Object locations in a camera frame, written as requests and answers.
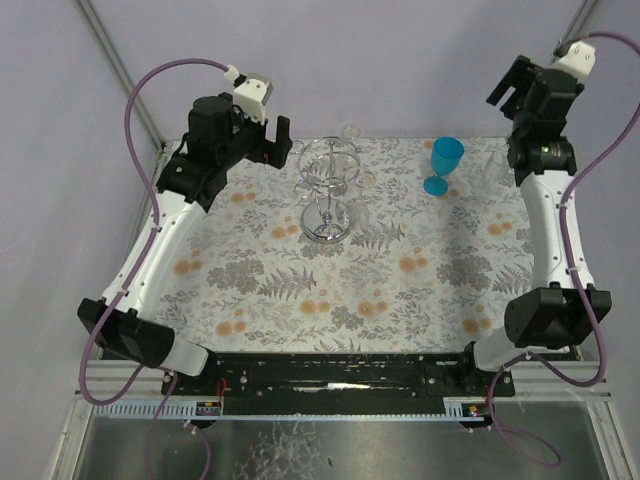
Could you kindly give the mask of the clear champagne flute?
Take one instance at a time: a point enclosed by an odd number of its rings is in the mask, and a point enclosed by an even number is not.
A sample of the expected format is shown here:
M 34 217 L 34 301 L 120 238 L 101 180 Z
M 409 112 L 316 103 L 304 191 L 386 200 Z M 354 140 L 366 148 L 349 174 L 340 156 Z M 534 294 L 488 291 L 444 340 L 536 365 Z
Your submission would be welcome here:
M 510 171 L 505 155 L 500 151 L 494 151 L 489 156 L 483 170 L 483 185 L 486 188 L 499 185 L 505 174 Z

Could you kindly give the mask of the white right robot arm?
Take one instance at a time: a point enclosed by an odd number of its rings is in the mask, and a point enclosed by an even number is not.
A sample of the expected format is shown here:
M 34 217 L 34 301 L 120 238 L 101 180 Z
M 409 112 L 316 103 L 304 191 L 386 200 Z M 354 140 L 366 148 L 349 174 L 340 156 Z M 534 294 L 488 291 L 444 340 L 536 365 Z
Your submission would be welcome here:
M 596 288 L 584 259 L 568 190 L 576 157 L 562 134 L 594 65 L 590 49 L 547 67 L 519 56 L 487 99 L 512 122 L 508 162 L 525 202 L 534 265 L 532 287 L 508 303 L 503 327 L 468 346 L 481 371 L 495 372 L 525 351 L 578 346 L 611 309 L 610 293 Z

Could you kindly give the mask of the blue plastic wine glass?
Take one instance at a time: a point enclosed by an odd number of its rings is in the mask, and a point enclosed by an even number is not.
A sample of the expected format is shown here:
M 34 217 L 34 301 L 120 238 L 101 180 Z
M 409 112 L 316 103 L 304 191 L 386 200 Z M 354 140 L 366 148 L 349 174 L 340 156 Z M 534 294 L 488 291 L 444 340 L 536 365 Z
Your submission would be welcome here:
M 430 159 L 433 174 L 423 183 L 427 194 L 440 197 L 448 192 L 446 177 L 459 166 L 464 152 L 462 142 L 453 137 L 440 137 L 433 142 Z

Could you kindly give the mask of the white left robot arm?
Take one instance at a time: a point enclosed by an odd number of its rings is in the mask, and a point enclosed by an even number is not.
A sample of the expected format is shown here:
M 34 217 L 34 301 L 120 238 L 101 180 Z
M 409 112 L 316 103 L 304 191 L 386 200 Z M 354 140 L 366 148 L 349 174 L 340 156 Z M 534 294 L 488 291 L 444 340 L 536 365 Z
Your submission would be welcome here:
M 156 209 L 114 281 L 78 307 L 92 345 L 148 368 L 191 377 L 204 370 L 208 350 L 180 339 L 156 314 L 183 243 L 225 188 L 228 171 L 244 159 L 277 169 L 286 163 L 289 118 L 278 117 L 269 140 L 265 126 L 245 113 L 228 93 L 194 102 L 188 130 L 156 183 Z

